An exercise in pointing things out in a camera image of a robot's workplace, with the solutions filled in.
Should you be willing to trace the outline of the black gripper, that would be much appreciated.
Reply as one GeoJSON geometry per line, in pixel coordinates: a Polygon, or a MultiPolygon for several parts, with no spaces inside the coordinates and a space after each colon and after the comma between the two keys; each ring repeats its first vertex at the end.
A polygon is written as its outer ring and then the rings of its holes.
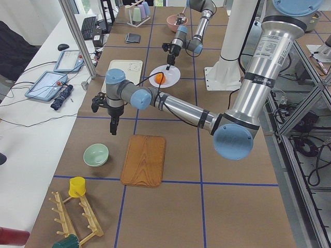
{"type": "Polygon", "coordinates": [[[111,116],[110,133],[116,135],[118,118],[124,113],[124,101],[121,99],[113,100],[107,94],[99,92],[92,99],[91,108],[93,113],[96,113],[100,107],[108,109],[108,114],[111,116]]]}
{"type": "Polygon", "coordinates": [[[167,55],[167,64],[168,65],[166,66],[166,70],[169,70],[170,65],[175,64],[175,59],[180,54],[181,46],[179,46],[177,44],[172,44],[172,43],[163,43],[162,44],[162,49],[165,52],[169,52],[168,55],[167,55]]]}

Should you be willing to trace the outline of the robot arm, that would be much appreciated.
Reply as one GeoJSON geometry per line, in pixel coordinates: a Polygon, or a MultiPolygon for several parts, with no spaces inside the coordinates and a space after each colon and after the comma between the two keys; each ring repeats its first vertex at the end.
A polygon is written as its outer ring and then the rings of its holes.
{"type": "Polygon", "coordinates": [[[187,39],[187,27],[180,25],[170,43],[163,43],[162,49],[168,52],[166,70],[175,65],[175,59],[179,56],[181,49],[191,57],[198,57],[203,49],[203,36],[207,26],[217,12],[217,7],[213,1],[187,1],[186,6],[201,13],[200,21],[192,39],[187,39]]]}
{"type": "Polygon", "coordinates": [[[153,106],[191,126],[207,130],[213,137],[215,150],[222,157],[230,160],[245,158],[251,152],[260,128],[258,116],[284,69],[291,47],[304,35],[322,1],[267,1],[261,22],[262,33],[240,80],[235,76],[235,70],[240,66],[240,57],[259,4],[259,1],[233,3],[220,58],[205,73],[206,79],[212,81],[213,89],[238,93],[224,113],[214,114],[159,88],[135,84],[117,68],[106,72],[106,91],[93,98],[92,111],[97,112],[101,107],[107,109],[111,117],[110,132],[116,134],[125,104],[139,110],[153,106]]]}

